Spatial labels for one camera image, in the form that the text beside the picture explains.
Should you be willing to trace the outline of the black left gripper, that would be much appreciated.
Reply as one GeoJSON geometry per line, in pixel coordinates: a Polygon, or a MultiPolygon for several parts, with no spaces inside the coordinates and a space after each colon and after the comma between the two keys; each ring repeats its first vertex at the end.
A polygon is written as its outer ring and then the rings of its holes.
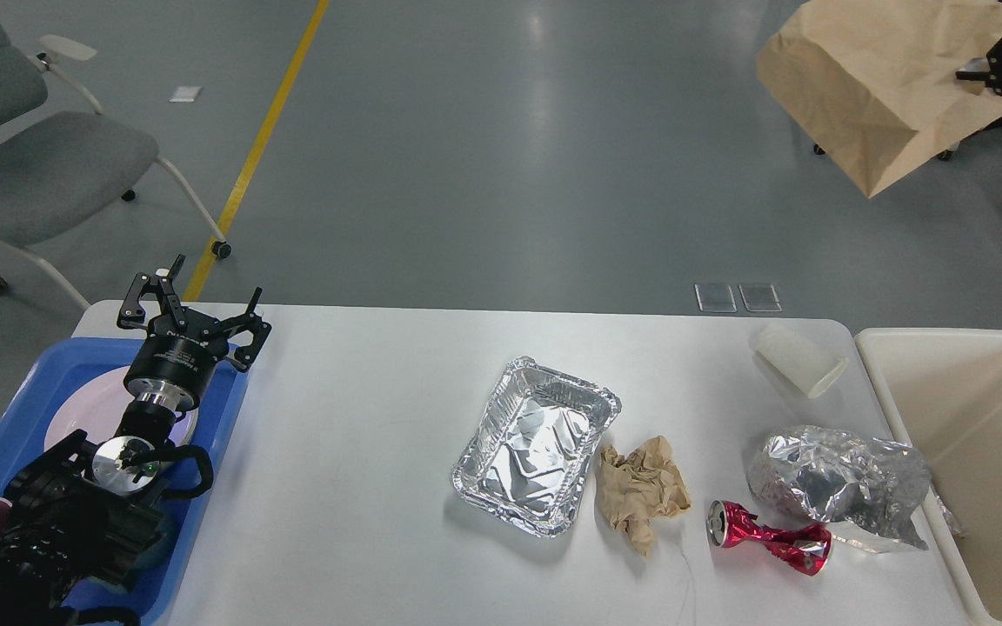
{"type": "Polygon", "coordinates": [[[190,314],[172,285],[183,266],[184,255],[177,255],[164,272],[136,273],[116,317],[120,330],[147,336],[127,369],[124,388],[135,400],[174,413],[199,407],[220,362],[248,372],[273,331],[257,314],[263,289],[255,288],[242,314],[208,316],[194,340],[190,314]]]}

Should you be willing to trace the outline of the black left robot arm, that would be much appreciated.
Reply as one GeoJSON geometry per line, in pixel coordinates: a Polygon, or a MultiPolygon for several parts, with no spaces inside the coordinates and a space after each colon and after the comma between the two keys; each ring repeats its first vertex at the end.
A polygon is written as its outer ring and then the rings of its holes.
{"type": "Polygon", "coordinates": [[[218,318],[184,304],[172,288],[184,262],[136,273],[117,314],[144,339],[123,379],[130,400],[100,443],[71,431],[4,486],[0,526],[0,625],[138,625],[126,606],[73,609],[87,579],[134,585],[144,556],[166,540],[167,502],[191,502],[214,486],[210,452],[172,431],[197,410],[218,366],[250,369],[271,335],[255,288],[242,314],[218,318]]]}

